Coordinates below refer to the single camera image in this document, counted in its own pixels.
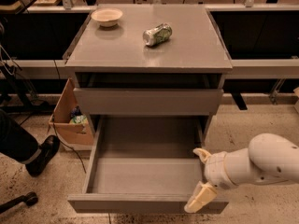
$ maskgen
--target drawer front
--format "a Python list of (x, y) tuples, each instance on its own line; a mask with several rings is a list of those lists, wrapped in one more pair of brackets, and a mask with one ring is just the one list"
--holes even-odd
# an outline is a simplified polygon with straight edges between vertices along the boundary
[(74, 94), (89, 114), (188, 116), (216, 114), (223, 91), (75, 88)]
[[(79, 194), (68, 196), (68, 201), (77, 213), (186, 214), (184, 211), (186, 201), (125, 201), (123, 200), (125, 198), (119, 196), (113, 200), (113, 195), (107, 197), (98, 194)], [(227, 204), (228, 202), (223, 199), (215, 199), (204, 206), (198, 214), (220, 214)]]

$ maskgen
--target soda can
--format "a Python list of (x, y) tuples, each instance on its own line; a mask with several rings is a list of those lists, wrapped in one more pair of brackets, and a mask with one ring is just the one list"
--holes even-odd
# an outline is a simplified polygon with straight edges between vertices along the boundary
[(167, 23), (148, 29), (143, 33), (143, 40), (148, 47), (153, 47), (168, 40), (172, 34), (172, 29)]

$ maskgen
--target small bowl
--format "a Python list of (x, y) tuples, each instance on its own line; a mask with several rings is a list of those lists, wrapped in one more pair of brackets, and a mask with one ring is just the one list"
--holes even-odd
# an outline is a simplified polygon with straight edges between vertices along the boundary
[(116, 8), (100, 8), (92, 13), (92, 19), (98, 21), (103, 27), (115, 26), (121, 16), (122, 11)]

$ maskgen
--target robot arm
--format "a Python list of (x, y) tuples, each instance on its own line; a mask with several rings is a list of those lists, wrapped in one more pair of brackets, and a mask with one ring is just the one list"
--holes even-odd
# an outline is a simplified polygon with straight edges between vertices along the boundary
[(271, 133), (254, 137), (248, 148), (210, 154), (193, 151), (205, 164), (206, 184), (199, 183), (185, 205), (197, 212), (217, 196), (218, 189), (235, 189), (241, 184), (279, 185), (299, 183), (299, 147)]

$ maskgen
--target cabinet top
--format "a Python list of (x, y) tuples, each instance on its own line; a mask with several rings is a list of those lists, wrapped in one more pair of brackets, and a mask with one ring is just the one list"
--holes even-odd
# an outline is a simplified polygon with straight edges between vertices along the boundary
[[(103, 5), (123, 13), (119, 24), (104, 29), (90, 20), (66, 66), (81, 71), (227, 72), (226, 50), (202, 5)], [(161, 23), (170, 39), (148, 48), (143, 32)]]

